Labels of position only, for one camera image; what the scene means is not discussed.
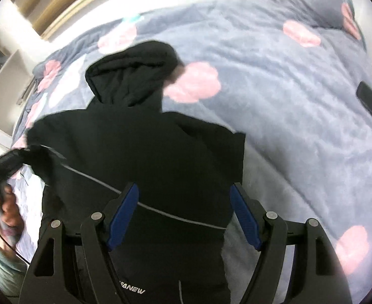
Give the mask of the person's left hand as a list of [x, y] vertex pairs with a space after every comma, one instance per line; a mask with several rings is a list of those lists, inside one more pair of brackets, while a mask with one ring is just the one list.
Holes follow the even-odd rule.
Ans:
[[20, 236], [25, 227], [24, 220], [20, 215], [20, 209], [16, 202], [16, 196], [9, 184], [5, 185], [3, 202], [0, 200], [0, 221], [7, 235]]

